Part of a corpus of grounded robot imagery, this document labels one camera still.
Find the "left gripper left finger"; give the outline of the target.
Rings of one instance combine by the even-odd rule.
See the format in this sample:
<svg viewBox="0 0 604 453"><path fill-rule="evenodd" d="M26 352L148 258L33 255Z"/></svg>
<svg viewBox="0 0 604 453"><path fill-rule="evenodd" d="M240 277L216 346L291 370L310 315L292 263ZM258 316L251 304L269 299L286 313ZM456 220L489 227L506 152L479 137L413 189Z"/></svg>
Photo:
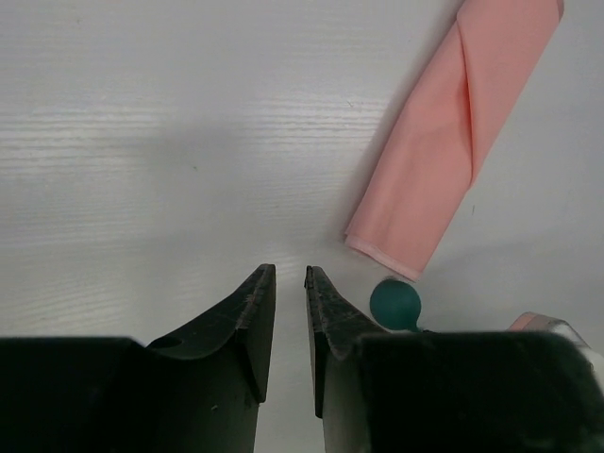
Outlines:
<svg viewBox="0 0 604 453"><path fill-rule="evenodd" d="M5 338L5 452L250 452L265 401L276 268L139 344L124 337Z"/></svg>

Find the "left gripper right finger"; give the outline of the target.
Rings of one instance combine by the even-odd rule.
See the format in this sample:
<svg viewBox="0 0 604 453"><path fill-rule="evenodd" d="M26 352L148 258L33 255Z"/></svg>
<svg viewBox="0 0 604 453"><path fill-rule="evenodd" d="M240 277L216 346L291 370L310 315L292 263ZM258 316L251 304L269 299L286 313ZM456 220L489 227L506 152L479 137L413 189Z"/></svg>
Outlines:
<svg viewBox="0 0 604 453"><path fill-rule="evenodd" d="M388 332L305 278L316 415L328 452L599 452L603 394L554 333Z"/></svg>

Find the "teal plastic spoon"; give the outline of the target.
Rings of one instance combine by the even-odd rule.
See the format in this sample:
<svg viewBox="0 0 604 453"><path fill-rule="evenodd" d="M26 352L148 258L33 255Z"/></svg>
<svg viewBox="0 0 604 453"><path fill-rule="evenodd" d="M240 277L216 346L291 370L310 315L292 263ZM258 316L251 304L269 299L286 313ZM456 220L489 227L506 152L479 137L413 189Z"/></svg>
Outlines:
<svg viewBox="0 0 604 453"><path fill-rule="evenodd" d="M372 291L369 308L373 318L389 330L419 332L421 298L407 282L384 279Z"/></svg>

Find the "pink satin napkin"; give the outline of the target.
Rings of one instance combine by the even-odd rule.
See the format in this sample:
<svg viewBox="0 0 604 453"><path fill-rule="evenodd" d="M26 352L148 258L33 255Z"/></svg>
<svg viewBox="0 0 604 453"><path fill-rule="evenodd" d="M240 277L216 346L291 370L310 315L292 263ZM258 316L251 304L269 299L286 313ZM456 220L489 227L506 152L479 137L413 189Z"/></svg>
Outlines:
<svg viewBox="0 0 604 453"><path fill-rule="evenodd" d="M346 244L416 280L564 13L561 1L464 2L397 118Z"/></svg>

